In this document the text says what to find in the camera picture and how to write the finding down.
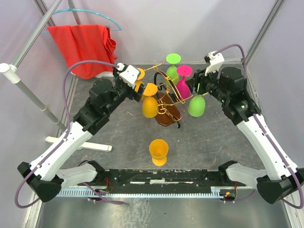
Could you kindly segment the yellow plastic wine glass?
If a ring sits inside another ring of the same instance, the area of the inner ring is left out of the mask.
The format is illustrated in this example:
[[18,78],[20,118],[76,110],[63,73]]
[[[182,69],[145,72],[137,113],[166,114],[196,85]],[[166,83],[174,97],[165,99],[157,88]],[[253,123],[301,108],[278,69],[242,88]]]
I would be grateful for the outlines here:
[[142,69],[142,68],[137,68],[139,70],[139,75],[137,77],[137,80],[135,81],[135,91],[137,92],[138,91],[138,86],[140,84],[144,84],[144,82],[142,81],[142,79],[144,78],[145,76],[145,71]]

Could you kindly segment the pink plastic wine glass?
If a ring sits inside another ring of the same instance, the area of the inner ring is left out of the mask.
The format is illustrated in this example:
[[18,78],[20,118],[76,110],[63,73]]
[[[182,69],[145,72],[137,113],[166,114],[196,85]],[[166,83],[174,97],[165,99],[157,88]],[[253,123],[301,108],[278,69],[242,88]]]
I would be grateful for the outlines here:
[[176,84],[176,87],[183,99],[187,99],[191,95],[189,87],[186,85],[186,79],[192,74],[192,68],[188,65],[181,65],[177,68],[177,73],[182,77]]

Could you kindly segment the green plastic wine glass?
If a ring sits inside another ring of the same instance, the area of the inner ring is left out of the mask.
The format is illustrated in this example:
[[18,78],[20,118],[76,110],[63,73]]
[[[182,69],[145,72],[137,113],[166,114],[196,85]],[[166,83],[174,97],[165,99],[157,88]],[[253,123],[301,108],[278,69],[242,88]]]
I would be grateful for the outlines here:
[[166,56],[166,61],[171,64],[166,71],[166,75],[176,85],[180,79],[180,76],[177,73],[176,65],[181,61],[181,57],[179,54],[171,53]]

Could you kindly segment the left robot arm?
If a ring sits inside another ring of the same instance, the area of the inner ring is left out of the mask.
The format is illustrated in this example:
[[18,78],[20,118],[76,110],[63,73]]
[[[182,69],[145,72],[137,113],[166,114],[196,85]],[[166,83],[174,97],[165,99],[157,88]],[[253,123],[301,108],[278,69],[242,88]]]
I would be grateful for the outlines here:
[[18,171],[42,202],[52,200],[62,189],[77,184],[101,185],[105,170],[96,161],[71,169],[63,163],[107,122],[110,114],[126,99],[140,101],[145,85],[132,87],[122,79],[95,81],[85,105],[73,117],[70,126],[47,151],[31,163],[22,162]]

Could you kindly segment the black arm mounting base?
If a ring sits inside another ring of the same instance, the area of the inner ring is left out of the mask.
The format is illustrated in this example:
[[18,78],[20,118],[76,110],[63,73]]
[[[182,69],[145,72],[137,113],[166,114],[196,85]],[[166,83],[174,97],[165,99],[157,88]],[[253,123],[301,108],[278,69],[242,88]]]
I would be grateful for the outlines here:
[[109,187],[113,194],[210,193],[212,187],[243,187],[228,180],[221,171],[109,169],[90,186]]

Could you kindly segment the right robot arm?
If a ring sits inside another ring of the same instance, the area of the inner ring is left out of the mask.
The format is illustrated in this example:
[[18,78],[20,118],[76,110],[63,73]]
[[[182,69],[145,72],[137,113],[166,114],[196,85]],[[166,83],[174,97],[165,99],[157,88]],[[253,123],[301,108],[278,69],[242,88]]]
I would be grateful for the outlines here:
[[264,169],[257,170],[229,161],[221,165],[218,182],[227,186],[233,181],[258,191],[268,203],[282,200],[289,206],[304,207],[304,170],[284,152],[268,128],[260,108],[247,90],[241,70],[225,67],[221,71],[196,70],[190,80],[193,92],[216,98],[224,115],[245,135],[261,159]]

